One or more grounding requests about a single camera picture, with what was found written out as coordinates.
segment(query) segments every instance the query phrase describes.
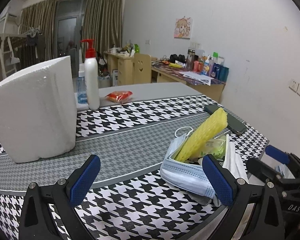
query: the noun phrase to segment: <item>metal screw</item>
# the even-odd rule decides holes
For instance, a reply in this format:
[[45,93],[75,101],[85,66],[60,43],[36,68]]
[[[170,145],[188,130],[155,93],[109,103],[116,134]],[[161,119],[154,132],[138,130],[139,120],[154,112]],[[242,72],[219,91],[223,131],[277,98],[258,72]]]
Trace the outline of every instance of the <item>metal screw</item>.
[[63,184],[65,184],[66,183],[66,179],[59,179],[58,180],[58,184],[59,185],[63,185]]
[[274,185],[273,185],[273,183],[272,183],[271,181],[269,181],[269,182],[267,183],[267,185],[268,185],[269,188],[273,188],[273,187],[274,187]]
[[35,182],[31,182],[30,184],[29,184],[29,188],[34,188],[35,187]]
[[243,185],[243,184],[246,183],[246,181],[245,181],[244,179],[241,179],[241,178],[237,179],[237,182],[238,182],[240,185]]

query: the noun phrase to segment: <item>red pump head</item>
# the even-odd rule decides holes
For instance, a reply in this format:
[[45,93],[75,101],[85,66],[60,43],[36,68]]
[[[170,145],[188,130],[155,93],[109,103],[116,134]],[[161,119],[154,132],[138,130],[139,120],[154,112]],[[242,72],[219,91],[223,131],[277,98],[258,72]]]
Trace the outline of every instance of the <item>red pump head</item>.
[[93,39],[86,39],[86,40],[82,40],[81,42],[87,42],[89,45],[86,50],[86,58],[96,57],[96,50],[92,47]]

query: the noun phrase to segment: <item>canvas print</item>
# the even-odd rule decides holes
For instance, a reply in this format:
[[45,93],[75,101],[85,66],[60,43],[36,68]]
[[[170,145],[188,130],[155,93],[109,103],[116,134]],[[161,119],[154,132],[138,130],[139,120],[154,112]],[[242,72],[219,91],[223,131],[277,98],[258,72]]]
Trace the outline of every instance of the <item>canvas print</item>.
[[190,39],[191,29],[192,29],[192,18],[183,17],[181,19],[176,19],[174,37]]

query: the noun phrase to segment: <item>red snack package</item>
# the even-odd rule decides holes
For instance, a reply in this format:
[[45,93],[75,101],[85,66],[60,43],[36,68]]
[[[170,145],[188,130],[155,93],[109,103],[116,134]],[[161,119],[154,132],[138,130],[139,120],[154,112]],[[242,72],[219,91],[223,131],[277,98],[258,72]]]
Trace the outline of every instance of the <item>red snack package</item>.
[[107,100],[115,103],[124,103],[131,97],[131,91],[114,91],[106,96]]

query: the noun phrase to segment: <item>yellow package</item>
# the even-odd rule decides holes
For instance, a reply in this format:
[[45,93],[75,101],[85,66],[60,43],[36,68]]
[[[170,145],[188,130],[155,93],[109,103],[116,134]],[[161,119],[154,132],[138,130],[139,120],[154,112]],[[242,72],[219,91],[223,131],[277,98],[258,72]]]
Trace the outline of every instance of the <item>yellow package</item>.
[[220,107],[186,141],[175,160],[184,162],[193,155],[201,153],[206,142],[228,126],[227,113]]
[[212,154],[216,159],[222,159],[226,155],[226,136],[210,139],[199,154],[192,155],[190,158],[202,158],[207,154]]

